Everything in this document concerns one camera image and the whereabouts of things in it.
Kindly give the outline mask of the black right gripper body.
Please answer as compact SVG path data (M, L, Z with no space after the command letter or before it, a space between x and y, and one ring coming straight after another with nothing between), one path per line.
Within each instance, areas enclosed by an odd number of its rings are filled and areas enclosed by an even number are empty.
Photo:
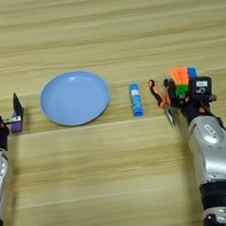
M212 116L210 103L216 101L217 97L212 94L212 88L199 87L188 90L183 96L175 96L174 105L180 109L184 118L191 123L196 117Z

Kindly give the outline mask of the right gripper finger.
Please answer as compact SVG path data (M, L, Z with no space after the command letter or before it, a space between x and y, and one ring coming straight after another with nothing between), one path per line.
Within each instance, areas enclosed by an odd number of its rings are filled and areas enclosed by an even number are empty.
M168 97L170 98L170 105L174 107L178 107L180 105L180 100L176 95L176 85L172 79L168 81Z

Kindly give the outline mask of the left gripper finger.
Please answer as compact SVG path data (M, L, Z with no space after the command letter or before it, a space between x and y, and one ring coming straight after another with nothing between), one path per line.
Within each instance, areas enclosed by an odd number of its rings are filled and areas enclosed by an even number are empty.
M14 108L13 116L16 118L16 120L22 120L24 118L24 107L21 105L21 102L16 94L13 95L12 101Z

